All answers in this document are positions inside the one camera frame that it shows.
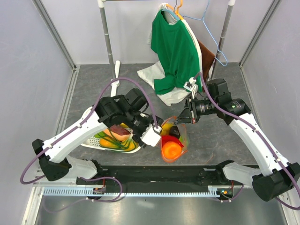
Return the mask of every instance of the white plastic tray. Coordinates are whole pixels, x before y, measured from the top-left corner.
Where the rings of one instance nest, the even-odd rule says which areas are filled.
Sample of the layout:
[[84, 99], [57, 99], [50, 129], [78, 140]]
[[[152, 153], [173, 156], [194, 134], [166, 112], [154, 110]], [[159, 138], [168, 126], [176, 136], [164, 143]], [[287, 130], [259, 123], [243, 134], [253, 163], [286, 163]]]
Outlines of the white plastic tray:
[[[91, 109], [92, 109], [92, 107], [88, 108], [88, 109], [83, 113], [83, 115], [88, 114], [88, 113], [91, 111]], [[128, 130], [129, 132], [132, 133], [132, 129], [126, 128], [126, 130]], [[103, 148], [103, 147], [100, 146], [99, 141], [100, 141], [100, 138], [98, 138], [98, 137], [90, 137], [88, 140], [86, 140], [85, 142], [83, 142], [81, 145], [84, 146], [84, 147], [92, 148], [92, 149], [99, 149], [99, 150], [106, 150], [106, 151], [119, 151], [119, 152], [121, 152], [121, 153], [126, 153], [126, 154], [135, 153], [135, 152], [137, 152], [139, 149], [141, 149], [140, 146], [138, 146], [135, 150], [129, 151], [129, 152], [122, 151], [122, 150], [106, 149], [106, 148]]]

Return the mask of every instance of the metal pole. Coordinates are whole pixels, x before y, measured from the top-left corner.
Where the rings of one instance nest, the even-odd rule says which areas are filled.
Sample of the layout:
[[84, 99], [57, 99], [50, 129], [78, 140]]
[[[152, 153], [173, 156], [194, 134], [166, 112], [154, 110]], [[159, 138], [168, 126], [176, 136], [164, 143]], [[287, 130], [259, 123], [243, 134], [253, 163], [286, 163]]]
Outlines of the metal pole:
[[37, 7], [37, 10], [39, 11], [41, 17], [43, 18], [46, 26], [48, 27], [50, 33], [52, 34], [54, 40], [56, 41], [57, 45], [59, 46], [60, 50], [62, 51], [63, 55], [65, 56], [68, 64], [73, 69], [73, 71], [76, 68], [76, 64], [74, 63], [70, 53], [68, 52], [64, 42], [62, 41], [60, 34], [56, 30], [53, 21], [51, 20], [45, 6], [43, 5], [41, 0], [33, 0], [34, 5]]
[[[225, 40], [225, 36], [226, 36], [228, 24], [229, 24], [231, 12], [233, 10], [234, 2], [235, 1], [229, 1], [229, 3], [228, 3], [228, 8], [227, 8], [227, 12], [226, 12], [225, 20], [224, 20], [224, 25], [223, 25], [223, 29], [222, 29], [222, 33], [221, 33], [221, 37], [220, 37], [220, 41], [219, 41], [219, 50], [220, 51], [223, 49], [223, 44], [224, 44], [224, 40]], [[217, 52], [216, 58], [218, 60], [220, 59], [220, 56], [221, 56], [221, 53]], [[215, 70], [216, 70], [217, 63], [218, 63], [218, 61], [215, 60], [215, 63], [212, 67], [211, 79], [214, 79], [214, 77], [215, 77]]]
[[264, 29], [266, 28], [268, 22], [270, 21], [272, 15], [274, 14], [276, 8], [279, 6], [281, 0], [273, 0], [270, 7], [268, 8], [268, 11], [264, 15], [260, 25], [258, 26], [252, 40], [250, 41], [250, 44], [248, 45], [244, 55], [242, 56], [239, 65], [240, 68], [244, 65], [245, 61], [249, 57], [250, 53], [252, 52], [253, 48], [255, 47], [258, 39], [261, 37]]
[[116, 72], [114, 70], [114, 62], [113, 62], [113, 53], [112, 53], [112, 47], [111, 47], [111, 41], [109, 39], [109, 34], [108, 34], [108, 27], [107, 27], [107, 21], [106, 21], [106, 16], [105, 16], [105, 10], [104, 10], [104, 4], [103, 7], [99, 7], [100, 13], [101, 13], [101, 20], [102, 20], [102, 25], [103, 25], [103, 31], [104, 31], [104, 37], [105, 37], [105, 43], [106, 43], [106, 48], [107, 48], [107, 55], [108, 55], [108, 60], [109, 60], [109, 65], [111, 68], [112, 72], [112, 78], [116, 78]]

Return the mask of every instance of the white wall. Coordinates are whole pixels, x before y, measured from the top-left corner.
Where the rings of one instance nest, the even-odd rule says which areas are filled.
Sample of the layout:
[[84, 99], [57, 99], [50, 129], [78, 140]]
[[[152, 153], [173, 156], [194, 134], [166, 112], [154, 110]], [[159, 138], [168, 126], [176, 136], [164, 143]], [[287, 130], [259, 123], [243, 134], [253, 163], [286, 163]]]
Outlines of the white wall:
[[70, 76], [32, 1], [0, 1], [0, 224], [21, 223], [31, 185], [20, 175], [34, 157], [31, 142], [53, 135]]
[[[262, 129], [290, 162], [300, 163], [299, 9], [298, 0], [280, 3], [244, 70]], [[292, 200], [299, 206], [296, 194]]]
[[[163, 0], [108, 1], [106, 17], [114, 60], [153, 63], [155, 53], [146, 44], [151, 23]], [[107, 51], [97, 0], [43, 0], [65, 45], [77, 64], [106, 64]], [[206, 22], [217, 42], [221, 35], [227, 0], [212, 0]], [[224, 44], [230, 62], [241, 59], [271, 0], [237, 0]], [[207, 0], [184, 0], [180, 13], [201, 17]], [[213, 53], [217, 47], [200, 21], [187, 19], [196, 37]]]

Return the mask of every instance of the green t-shirt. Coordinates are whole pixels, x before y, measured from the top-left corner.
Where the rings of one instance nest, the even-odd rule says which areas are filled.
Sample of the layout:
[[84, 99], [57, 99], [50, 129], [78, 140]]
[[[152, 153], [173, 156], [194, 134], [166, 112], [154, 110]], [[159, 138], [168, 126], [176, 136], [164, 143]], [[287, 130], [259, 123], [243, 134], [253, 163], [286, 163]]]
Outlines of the green t-shirt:
[[[183, 88], [184, 83], [200, 71], [198, 52], [186, 26], [182, 21], [169, 25], [164, 13], [160, 10], [152, 23], [151, 49], [165, 71], [165, 78], [154, 80], [154, 91], [158, 95], [175, 87]], [[202, 91], [199, 77], [196, 84]]]

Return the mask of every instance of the vegetables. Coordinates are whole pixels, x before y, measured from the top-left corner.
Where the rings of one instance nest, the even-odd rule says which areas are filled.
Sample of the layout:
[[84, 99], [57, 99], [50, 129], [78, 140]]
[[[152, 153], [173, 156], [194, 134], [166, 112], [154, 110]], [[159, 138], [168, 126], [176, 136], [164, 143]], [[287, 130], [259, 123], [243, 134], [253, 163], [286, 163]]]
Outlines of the vegetables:
[[94, 135], [100, 138], [99, 145], [103, 148], [116, 151], [132, 151], [138, 144], [132, 139], [133, 134], [127, 131], [125, 124], [112, 126], [111, 128]]
[[180, 138], [180, 132], [179, 132], [178, 127], [176, 125], [174, 125], [173, 127], [170, 128], [169, 135], [174, 136], [178, 139]]
[[168, 134], [169, 134], [169, 130], [170, 130], [170, 128], [171, 128], [172, 126], [173, 126], [173, 123], [166, 122], [166, 123], [162, 126], [163, 131], [161, 132], [161, 136], [168, 135]]
[[115, 144], [115, 141], [111, 137], [100, 138], [99, 144], [101, 147], [115, 149], [118, 145]]
[[167, 159], [175, 159], [181, 155], [181, 146], [176, 142], [167, 142], [162, 147], [162, 153]]

